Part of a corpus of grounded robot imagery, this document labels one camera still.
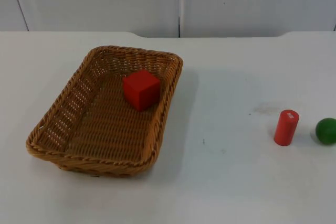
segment basket rim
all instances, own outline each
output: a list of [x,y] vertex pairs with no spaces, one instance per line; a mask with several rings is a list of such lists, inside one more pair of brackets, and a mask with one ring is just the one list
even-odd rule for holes
[[[39,123],[34,127],[34,129],[31,131],[31,133],[28,136],[28,139],[26,141],[26,148],[30,154],[33,156],[36,156],[38,158],[51,161],[53,160],[57,164],[61,164],[61,162],[56,162],[59,161],[59,158],[67,159],[68,161],[85,161],[90,164],[104,164],[104,165],[114,165],[114,166],[127,166],[127,167],[140,167],[147,165],[148,163],[151,162],[151,160],[158,155],[159,153],[159,141],[160,141],[160,130],[157,130],[155,133],[155,143],[153,146],[153,150],[151,154],[142,161],[139,162],[133,162],[133,161],[114,161],[112,159],[103,159],[103,158],[97,158],[97,157],[84,157],[80,155],[71,155],[71,154],[66,154],[65,152],[60,152],[56,150],[47,150],[38,144],[36,144],[36,141],[38,140],[39,136],[43,132],[44,126],[47,126],[48,123],[51,121],[52,116],[58,111],[59,107],[63,103],[64,99],[71,93],[73,86],[77,83],[77,81],[82,77],[83,72],[86,70],[86,68],[90,65],[91,61],[93,60],[94,56],[98,51],[103,51],[106,49],[113,49],[113,50],[129,50],[130,53],[146,53],[146,54],[162,54],[166,56],[170,56],[174,58],[174,60],[177,62],[176,67],[173,69],[174,71],[174,79],[169,83],[169,85],[166,87],[166,90],[164,91],[164,97],[161,100],[160,103],[166,102],[166,96],[167,92],[174,86],[177,85],[177,80],[181,74],[182,71],[182,65],[183,65],[183,60],[176,54],[171,53],[171,52],[164,52],[164,51],[156,51],[156,50],[147,50],[147,49],[142,49],[142,48],[134,48],[134,47],[120,47],[120,46],[99,46],[96,48],[91,49],[88,54],[85,56],[84,60],[80,64],[79,68],[76,70],[76,72],[72,75],[66,86],[63,88],[61,91],[60,95],[57,97],[55,102],[51,105],[50,109],[45,113],[43,118],[39,121]],[[157,113],[161,113],[160,117],[167,117],[166,110],[169,108],[168,106],[165,106],[165,108],[160,112],[157,111]]]

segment table surface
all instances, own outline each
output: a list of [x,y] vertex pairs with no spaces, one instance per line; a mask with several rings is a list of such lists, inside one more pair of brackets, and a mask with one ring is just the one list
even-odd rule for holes
[[[184,68],[159,158],[138,177],[66,172],[30,156],[27,136],[87,52],[170,51]],[[130,33],[0,33],[1,223],[334,223],[336,33],[275,38],[142,38]],[[279,112],[300,121],[272,140]]]

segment wicker basket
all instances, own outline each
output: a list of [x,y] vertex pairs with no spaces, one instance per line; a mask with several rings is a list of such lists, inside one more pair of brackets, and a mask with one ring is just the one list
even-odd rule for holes
[[[29,153],[61,169],[129,176],[150,168],[162,144],[182,59],[168,52],[103,46],[91,50],[26,142]],[[122,78],[146,69],[161,82],[157,105],[138,112]]]

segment green sphere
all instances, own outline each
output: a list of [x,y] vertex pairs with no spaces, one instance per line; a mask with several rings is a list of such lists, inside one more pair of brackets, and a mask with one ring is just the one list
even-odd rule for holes
[[336,143],[336,119],[325,118],[316,125],[316,136],[322,144]]

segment white wall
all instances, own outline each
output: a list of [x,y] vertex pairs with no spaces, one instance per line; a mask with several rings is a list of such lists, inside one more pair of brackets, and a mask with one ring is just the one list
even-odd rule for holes
[[182,0],[182,37],[333,30],[336,0]]
[[17,0],[0,0],[0,31],[25,31]]
[[29,30],[177,37],[178,0],[20,0]]

